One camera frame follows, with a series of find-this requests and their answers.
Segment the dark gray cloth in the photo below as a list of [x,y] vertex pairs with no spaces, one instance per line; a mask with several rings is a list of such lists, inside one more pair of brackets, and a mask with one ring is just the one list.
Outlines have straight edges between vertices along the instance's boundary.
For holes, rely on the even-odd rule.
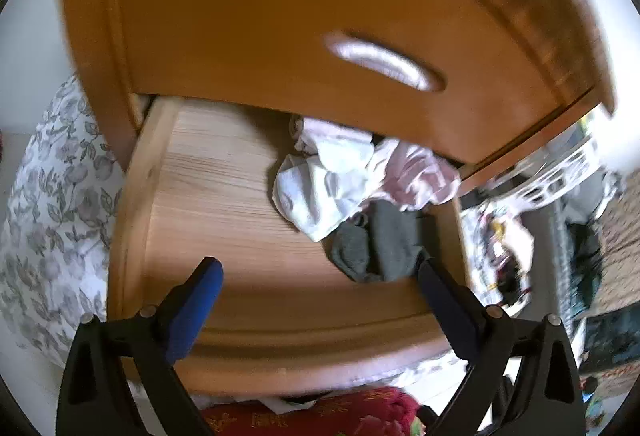
[[428,257],[421,239],[418,213],[400,212],[388,201],[373,201],[366,214],[338,227],[331,259],[357,283],[395,281],[414,273],[420,255]]

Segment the red floral cloth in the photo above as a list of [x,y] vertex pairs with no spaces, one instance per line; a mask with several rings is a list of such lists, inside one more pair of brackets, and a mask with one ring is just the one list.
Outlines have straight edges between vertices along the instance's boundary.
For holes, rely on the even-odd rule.
[[281,415],[258,402],[217,405],[202,415],[222,436],[409,436],[417,409],[408,394],[380,387]]

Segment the screw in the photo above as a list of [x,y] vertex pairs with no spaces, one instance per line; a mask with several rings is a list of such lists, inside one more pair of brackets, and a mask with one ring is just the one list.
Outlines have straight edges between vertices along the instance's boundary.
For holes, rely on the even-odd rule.
[[493,317],[494,319],[499,319],[504,315],[504,311],[496,304],[490,304],[486,307],[486,312],[489,317]]
[[562,324],[562,321],[555,313],[550,313],[549,315],[547,315],[546,320],[548,320],[549,324],[552,324],[553,326],[559,326],[560,324]]
[[140,308],[140,311],[138,313],[140,313],[140,317],[148,319],[149,317],[153,317],[156,314],[156,310],[158,310],[158,308],[156,308],[156,305],[146,304],[142,308]]
[[92,320],[94,320],[94,314],[93,313],[83,313],[80,316],[80,323],[81,324],[89,324]]

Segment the white basket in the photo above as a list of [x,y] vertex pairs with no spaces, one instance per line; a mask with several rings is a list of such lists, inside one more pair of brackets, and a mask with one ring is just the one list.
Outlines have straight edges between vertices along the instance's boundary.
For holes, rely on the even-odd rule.
[[492,202],[496,208],[508,207],[516,215],[540,209],[572,190],[599,167],[596,142],[587,137],[566,156],[551,162],[515,189],[493,198]]

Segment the floral fabric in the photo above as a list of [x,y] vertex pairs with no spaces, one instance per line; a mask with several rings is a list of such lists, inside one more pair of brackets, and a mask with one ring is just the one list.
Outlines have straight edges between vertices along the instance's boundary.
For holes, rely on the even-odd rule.
[[18,344],[63,366],[83,313],[106,315],[124,175],[74,75],[27,146],[0,233],[0,313]]

